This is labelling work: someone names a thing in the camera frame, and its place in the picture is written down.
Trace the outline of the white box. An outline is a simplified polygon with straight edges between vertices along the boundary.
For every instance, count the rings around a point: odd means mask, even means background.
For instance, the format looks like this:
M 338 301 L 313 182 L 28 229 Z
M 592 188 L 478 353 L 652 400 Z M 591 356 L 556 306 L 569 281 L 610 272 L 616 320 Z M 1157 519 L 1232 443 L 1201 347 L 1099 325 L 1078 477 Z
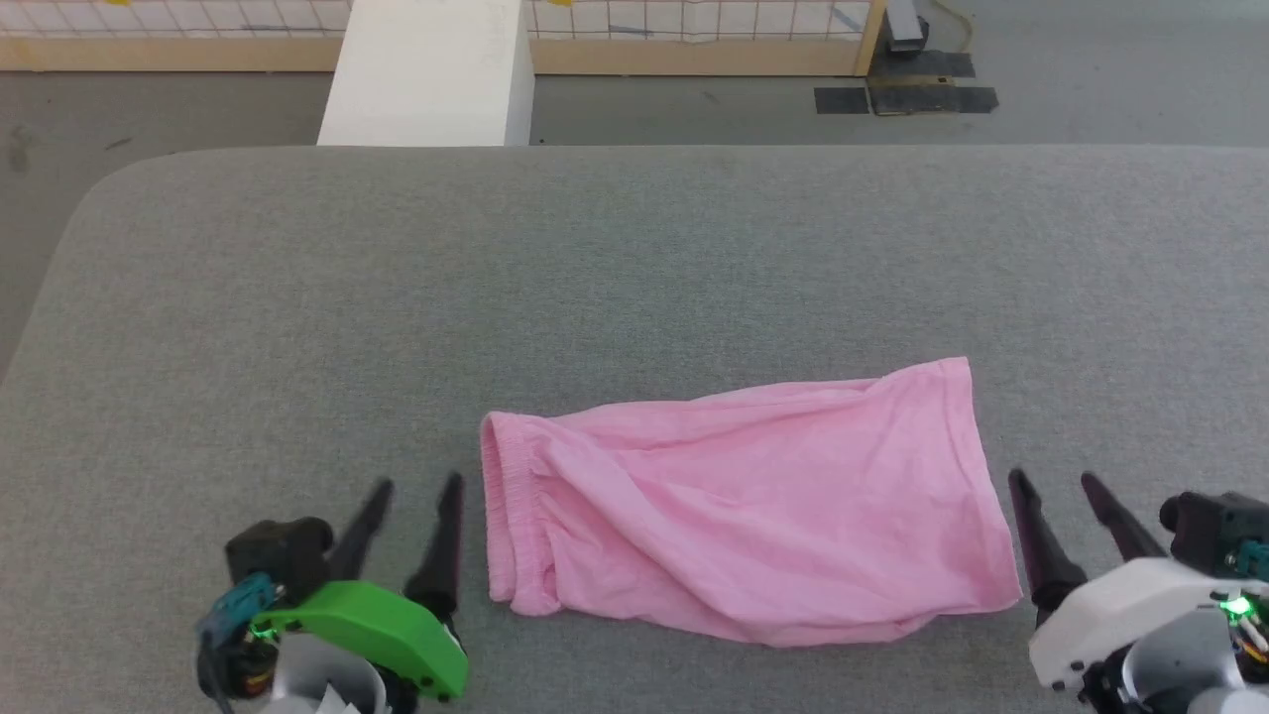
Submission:
M 522 0 L 355 0 L 317 145 L 516 148 L 534 85 Z

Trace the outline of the pink shorts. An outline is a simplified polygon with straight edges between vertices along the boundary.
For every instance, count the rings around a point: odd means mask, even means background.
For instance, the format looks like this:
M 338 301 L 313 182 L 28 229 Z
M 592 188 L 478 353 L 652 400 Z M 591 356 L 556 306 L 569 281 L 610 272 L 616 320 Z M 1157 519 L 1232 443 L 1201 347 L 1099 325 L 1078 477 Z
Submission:
M 1022 597 L 964 356 L 480 435 L 492 600 L 753 646 L 862 646 Z

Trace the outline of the lemon print partition panel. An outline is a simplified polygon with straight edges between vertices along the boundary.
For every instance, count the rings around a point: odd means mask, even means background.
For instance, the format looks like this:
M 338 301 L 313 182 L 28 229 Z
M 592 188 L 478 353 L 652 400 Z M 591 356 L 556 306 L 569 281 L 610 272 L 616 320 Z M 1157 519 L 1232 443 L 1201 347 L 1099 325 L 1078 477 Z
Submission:
M 538 75 L 862 77 L 891 0 L 513 0 Z M 390 0 L 0 0 L 0 71 L 331 72 Z

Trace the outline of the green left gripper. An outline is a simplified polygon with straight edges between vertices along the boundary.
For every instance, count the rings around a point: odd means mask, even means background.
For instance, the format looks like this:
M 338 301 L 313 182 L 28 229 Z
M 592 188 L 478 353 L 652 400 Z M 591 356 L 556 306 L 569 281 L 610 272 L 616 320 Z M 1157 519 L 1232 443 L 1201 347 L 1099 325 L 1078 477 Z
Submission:
M 330 580 L 298 605 L 269 580 L 228 588 L 195 624 L 195 681 L 216 703 L 258 699 L 277 681 L 286 634 L 315 635 L 357 654 L 385 677 L 390 703 L 449 703 L 470 678 L 454 628 L 461 583 L 464 479 L 447 476 L 426 553 L 404 594 L 360 580 L 369 547 L 393 501 L 381 479 L 330 550 Z

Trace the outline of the grey metal stand foot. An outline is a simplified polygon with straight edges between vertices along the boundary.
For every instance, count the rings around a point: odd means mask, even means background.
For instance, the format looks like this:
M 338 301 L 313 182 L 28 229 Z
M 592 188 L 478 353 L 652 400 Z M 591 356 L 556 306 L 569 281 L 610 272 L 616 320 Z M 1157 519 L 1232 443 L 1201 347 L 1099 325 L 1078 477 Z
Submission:
M 923 53 L 929 33 L 916 0 L 884 0 L 884 49 L 890 55 Z

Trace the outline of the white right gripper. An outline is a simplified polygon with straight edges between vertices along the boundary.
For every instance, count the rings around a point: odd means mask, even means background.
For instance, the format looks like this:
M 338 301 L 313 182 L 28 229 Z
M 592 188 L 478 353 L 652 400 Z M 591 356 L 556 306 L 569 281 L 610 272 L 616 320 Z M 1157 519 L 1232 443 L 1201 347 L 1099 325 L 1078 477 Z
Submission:
M 1080 484 L 1127 563 L 1094 580 L 1066 555 L 1032 479 L 1020 467 L 1009 473 L 1038 628 L 1028 654 L 1039 684 L 1074 691 L 1094 665 L 1107 663 L 1119 694 L 1266 691 L 1265 682 L 1244 677 L 1228 619 L 1246 618 L 1251 596 L 1265 596 L 1268 583 L 1217 580 L 1167 559 L 1169 552 L 1093 471 L 1082 473 Z M 1110 663 L 1115 654 L 1123 654 L 1121 665 Z

